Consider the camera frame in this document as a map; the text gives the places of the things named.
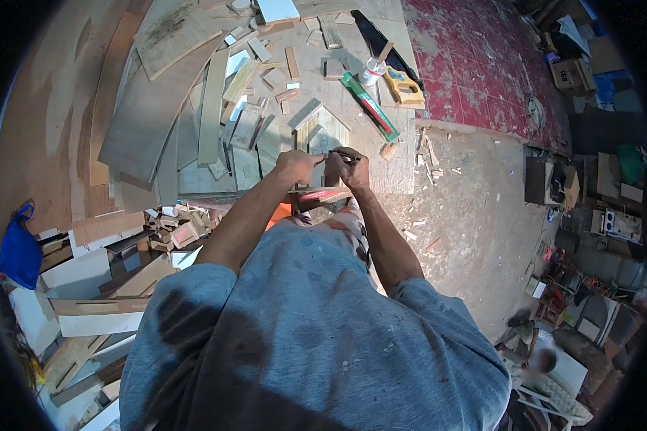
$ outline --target glue bottle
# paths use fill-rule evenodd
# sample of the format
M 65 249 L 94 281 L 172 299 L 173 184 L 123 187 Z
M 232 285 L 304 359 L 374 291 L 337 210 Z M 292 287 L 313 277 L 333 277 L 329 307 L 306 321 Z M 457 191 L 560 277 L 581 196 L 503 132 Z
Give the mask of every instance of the glue bottle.
M 382 61 L 381 64 L 378 64 L 379 59 L 375 56 L 367 60 L 366 69 L 359 78 L 359 83 L 365 87 L 374 85 L 378 81 L 380 76 L 386 72 L 386 62 Z

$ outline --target hand saw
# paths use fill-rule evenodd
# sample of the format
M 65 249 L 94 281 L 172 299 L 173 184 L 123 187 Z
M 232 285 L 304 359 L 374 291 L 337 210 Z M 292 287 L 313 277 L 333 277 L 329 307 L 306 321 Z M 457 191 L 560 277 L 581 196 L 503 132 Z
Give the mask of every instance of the hand saw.
M 353 10 L 354 22 L 367 43 L 372 56 L 379 56 L 388 39 L 361 12 Z M 384 79 L 400 106 L 424 103 L 424 84 L 415 71 L 392 48 L 386 57 Z

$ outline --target gray t-shirt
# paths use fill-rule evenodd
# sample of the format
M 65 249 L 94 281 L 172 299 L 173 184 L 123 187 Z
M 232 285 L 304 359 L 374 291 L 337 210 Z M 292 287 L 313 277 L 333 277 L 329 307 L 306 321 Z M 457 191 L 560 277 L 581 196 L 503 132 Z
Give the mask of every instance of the gray t-shirt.
M 492 430 L 510 377 L 464 303 L 423 279 L 386 298 L 345 244 L 279 223 L 239 278 L 198 264 L 161 280 L 122 429 Z

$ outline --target blue bag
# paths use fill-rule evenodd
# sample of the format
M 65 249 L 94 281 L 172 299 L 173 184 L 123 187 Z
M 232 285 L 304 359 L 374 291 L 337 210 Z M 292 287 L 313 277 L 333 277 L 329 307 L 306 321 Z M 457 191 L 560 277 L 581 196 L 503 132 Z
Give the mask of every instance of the blue bag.
M 27 217 L 25 213 L 28 210 L 31 210 L 31 214 Z M 31 219 L 33 215 L 34 207 L 30 203 L 24 205 L 9 222 L 0 245 L 0 272 L 30 290 L 36 289 L 43 263 L 43 250 L 33 235 L 21 227 L 21 222 Z

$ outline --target yellow saw handle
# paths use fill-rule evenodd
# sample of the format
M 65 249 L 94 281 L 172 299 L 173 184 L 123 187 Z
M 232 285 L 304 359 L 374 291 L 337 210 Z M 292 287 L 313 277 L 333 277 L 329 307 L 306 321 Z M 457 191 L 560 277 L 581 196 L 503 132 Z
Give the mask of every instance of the yellow saw handle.
M 419 85 L 414 82 L 405 72 L 400 72 L 389 65 L 386 66 L 384 78 L 390 85 L 390 91 L 397 100 L 399 105 L 406 103 L 424 103 L 424 95 L 419 89 Z

